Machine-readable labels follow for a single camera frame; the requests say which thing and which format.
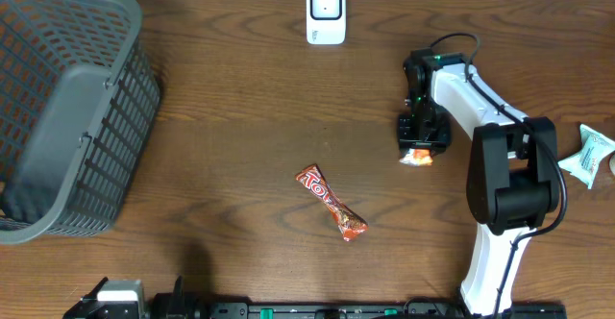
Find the orange white snack packet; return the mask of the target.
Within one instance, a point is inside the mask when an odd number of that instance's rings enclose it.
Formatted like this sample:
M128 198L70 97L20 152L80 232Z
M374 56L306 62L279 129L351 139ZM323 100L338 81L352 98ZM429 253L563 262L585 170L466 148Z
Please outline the orange white snack packet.
M399 163L411 166L431 166L433 159L428 149L409 148L399 159Z

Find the red Top snack bar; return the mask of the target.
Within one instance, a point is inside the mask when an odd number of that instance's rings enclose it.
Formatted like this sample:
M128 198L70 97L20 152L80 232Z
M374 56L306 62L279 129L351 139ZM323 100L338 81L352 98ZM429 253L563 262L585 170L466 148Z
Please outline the red Top snack bar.
M317 164L303 169L295 179L327 207L345 241L368 231L368 223L336 196Z

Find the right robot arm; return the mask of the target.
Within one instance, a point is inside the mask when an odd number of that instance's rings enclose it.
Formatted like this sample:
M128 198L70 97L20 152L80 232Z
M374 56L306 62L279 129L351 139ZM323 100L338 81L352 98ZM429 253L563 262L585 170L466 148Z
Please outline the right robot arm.
M512 108L461 53L415 50L403 64L407 113L397 127L401 160L416 165L444 153L456 122L472 145L466 200L477 222L459 295L470 318L511 316L511 290L529 240L548 213L563 210L556 132L547 117Z

